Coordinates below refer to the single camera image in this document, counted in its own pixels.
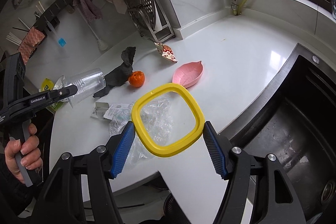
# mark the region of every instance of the white countertop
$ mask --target white countertop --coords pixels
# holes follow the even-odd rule
[[[168,41],[178,63],[164,60],[154,44],[137,33],[107,51],[85,70],[100,68],[107,74],[122,62],[120,54],[128,46],[137,46],[133,70],[145,73],[144,86],[134,89],[128,83],[113,88],[101,101],[131,103],[150,90],[171,82],[176,68],[184,63],[202,61],[204,73],[189,92],[198,102],[206,121],[220,132],[244,111],[263,91],[293,51],[297,37],[245,16],[227,17],[185,40]],[[179,99],[174,99],[174,128],[185,135],[193,127]],[[50,170],[60,155],[89,153],[109,139],[108,121],[90,117],[95,100],[87,98],[74,109],[69,104],[57,111],[50,145]],[[170,157],[142,160],[134,168],[125,168],[111,180],[114,192],[134,185],[160,172],[174,198],[192,224],[211,224],[222,201],[227,182],[221,180],[212,165],[201,137],[184,152]],[[82,176],[83,200],[89,200],[86,176]],[[242,223],[249,223],[252,205],[248,202]]]

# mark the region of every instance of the sink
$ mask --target sink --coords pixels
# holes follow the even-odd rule
[[[277,156],[306,220],[336,219],[336,73],[298,44],[258,98],[219,134],[250,155]],[[255,178],[248,198],[253,203]]]

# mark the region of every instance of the pink bowl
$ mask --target pink bowl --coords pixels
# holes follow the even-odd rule
[[[203,74],[201,61],[186,63],[176,69],[173,75],[173,83],[185,88],[195,85]]]

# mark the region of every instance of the clear plastic cup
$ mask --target clear plastic cup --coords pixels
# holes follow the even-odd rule
[[[72,107],[106,86],[103,72],[99,68],[64,78],[62,83],[64,87],[75,85],[78,88],[75,95],[68,97]]]

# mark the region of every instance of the paper wrapper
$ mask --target paper wrapper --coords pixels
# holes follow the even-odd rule
[[[157,51],[162,57],[168,59],[169,61],[177,62],[171,47],[164,45],[162,43],[155,43],[155,46],[157,48]]]

